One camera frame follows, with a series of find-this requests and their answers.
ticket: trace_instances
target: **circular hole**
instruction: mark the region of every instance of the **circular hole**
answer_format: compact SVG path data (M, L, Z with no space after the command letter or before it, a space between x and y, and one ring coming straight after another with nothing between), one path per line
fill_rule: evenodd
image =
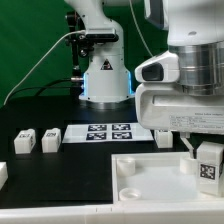
M197 34L196 31L192 31L192 32L190 32L190 33L188 34L188 36L195 36L196 34Z
M130 164L133 163L135 159L133 158L124 158L124 159L118 159L119 163L124 163L124 164Z
M141 192L134 188L124 188L119 192L121 201L134 201L141 198Z

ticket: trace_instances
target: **white block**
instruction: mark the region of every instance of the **white block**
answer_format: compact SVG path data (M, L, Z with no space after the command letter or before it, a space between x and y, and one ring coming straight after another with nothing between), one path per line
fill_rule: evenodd
M158 148L173 148L173 134L171 131L155 130L155 140Z
M14 140L16 154L30 153L36 144L36 134L33 129L23 130Z
M6 180L8 179L8 172L6 163L0 163L0 190L4 186Z
M135 174L135 159L131 157L117 159L117 174L129 177Z
M223 149L224 145L203 142L197 151L198 190L221 196L223 188Z
M57 152L61 144L61 130L54 128L47 130L42 138L43 153Z
M180 158L180 171L184 174L196 174L197 173L197 160L188 157Z

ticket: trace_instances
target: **cube with black marking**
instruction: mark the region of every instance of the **cube with black marking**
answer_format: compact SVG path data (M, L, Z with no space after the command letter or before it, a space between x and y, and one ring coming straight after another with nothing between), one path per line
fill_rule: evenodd
M61 144L61 130L54 128L47 130L42 138L43 153L57 152Z
M203 142L197 150L198 190L203 193L221 196L223 187L224 145Z
M35 130L23 130L14 140L16 154L28 154L36 144Z

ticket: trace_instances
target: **green backdrop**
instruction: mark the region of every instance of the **green backdrop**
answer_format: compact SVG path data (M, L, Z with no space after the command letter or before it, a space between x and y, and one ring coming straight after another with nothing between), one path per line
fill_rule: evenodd
M64 16L72 9L63 0L0 0L0 8L0 106L2 106L7 93L56 40L68 32ZM145 21L143 2L135 5L134 10L152 53L165 51L167 33ZM133 73L135 67L148 59L149 55L136 31L130 8L105 8L105 14L119 22L124 29L125 64ZM88 61L82 60L82 71L87 66ZM69 78L71 69L71 50L62 43L20 88L43 86L56 79ZM16 96L32 96L36 91L26 91ZM68 90L48 90L44 94L68 94Z

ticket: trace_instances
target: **black sticker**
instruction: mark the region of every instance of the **black sticker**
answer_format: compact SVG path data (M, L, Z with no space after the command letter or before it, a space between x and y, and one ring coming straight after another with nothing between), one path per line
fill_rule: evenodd
M56 133L47 133L46 137L55 137Z
M89 125L88 131L106 131L107 125Z
M132 139L131 132L113 132L112 139Z
M208 166L205 164L201 164L200 167L200 177L210 179L210 180L215 180L215 166Z
M130 124L113 124L112 125L113 131L129 131L131 130Z
M107 133L88 133L86 140L87 141L100 141L100 140L106 140L107 138Z
M28 138L28 137L30 137L30 134L21 134L19 136L19 138Z
M106 59L106 61L104 62L103 66L101 67L101 70L113 70L108 59Z

